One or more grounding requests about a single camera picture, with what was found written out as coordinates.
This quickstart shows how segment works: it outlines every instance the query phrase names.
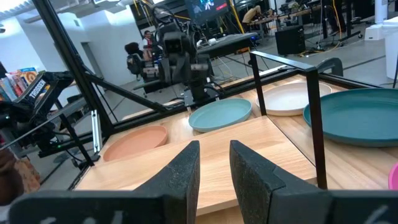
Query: floor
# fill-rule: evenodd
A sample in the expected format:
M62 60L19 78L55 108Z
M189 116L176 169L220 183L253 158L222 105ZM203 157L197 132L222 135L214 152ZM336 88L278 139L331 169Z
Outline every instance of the floor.
M353 32L360 30L364 35L365 28L367 24L360 24L354 27ZM319 27L307 27L308 30L317 30ZM316 47L316 43L319 37L313 37L308 39L306 42L307 48ZM277 55L277 48L275 38L270 37L264 41L263 44L257 47L258 51L266 52L269 54ZM384 50L384 41L364 41L364 39L359 39L358 37L353 37L346 42L344 42L343 47L339 47L335 50L326 51L324 53L309 55L308 57L298 57L296 55L290 55L287 58L292 60L297 60L300 62L305 62L311 65L318 65L321 61L327 58L337 57L343 62L344 76L353 80L359 80L362 82L368 82L376 85L390 86L392 80L386 77L386 58ZM227 57L218 58L212 61L213 71L216 74L218 81L230 80L232 78L244 78L248 75L252 75L251 68L247 68L242 65L242 63L247 63L249 61L248 53L241 55L229 55ZM269 68L274 68L280 64L270 60L261 59L258 60L259 68L262 70L267 70ZM133 90L133 88L138 85L139 82L127 83L122 88L143 95L142 90ZM166 103L172 98L179 96L183 86L175 85L166 89L162 92L149 93L147 98L152 101L159 103ZM111 118L112 122L120 121L124 116L129 114L142 111L145 109L144 106L135 103L131 100L125 99L115 93L107 91L104 95L107 99L116 119L111 114L111 110L107 108L106 110ZM75 129L77 133L85 133L91 131L91 118L88 116L82 119L76 126ZM92 149L91 144L86 145L86 149ZM81 154L77 152L77 157L82 158ZM45 179L42 184L41 190L64 190L72 183L74 178L78 175L79 170L72 165L72 162L68 155L65 153L60 153L52 155L43 159L39 159L36 154L31 154L30 159L36 169ZM53 174L49 178L45 178L50 173Z

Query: screen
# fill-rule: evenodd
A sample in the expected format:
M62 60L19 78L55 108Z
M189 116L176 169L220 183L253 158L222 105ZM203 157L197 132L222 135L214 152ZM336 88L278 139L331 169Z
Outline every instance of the screen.
M228 11L228 0L185 0L189 15L198 25Z

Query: ceiling light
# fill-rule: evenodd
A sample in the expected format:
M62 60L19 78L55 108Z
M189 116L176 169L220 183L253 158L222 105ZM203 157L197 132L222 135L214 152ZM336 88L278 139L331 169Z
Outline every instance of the ceiling light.
M9 11L31 0L0 0L0 12Z

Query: dark teal plate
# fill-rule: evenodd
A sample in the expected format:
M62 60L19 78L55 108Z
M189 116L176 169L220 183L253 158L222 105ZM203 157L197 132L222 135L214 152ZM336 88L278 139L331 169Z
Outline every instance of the dark teal plate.
M323 134L366 147L398 146L398 90L358 89L321 97ZM311 126L310 108L304 120Z

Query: terracotta plate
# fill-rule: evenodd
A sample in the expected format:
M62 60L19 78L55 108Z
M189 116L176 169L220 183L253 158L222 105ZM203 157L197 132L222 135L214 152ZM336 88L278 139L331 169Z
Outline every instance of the terracotta plate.
M131 154L163 146L167 141L167 130L163 126L148 126L124 136L104 154L105 161L120 159Z

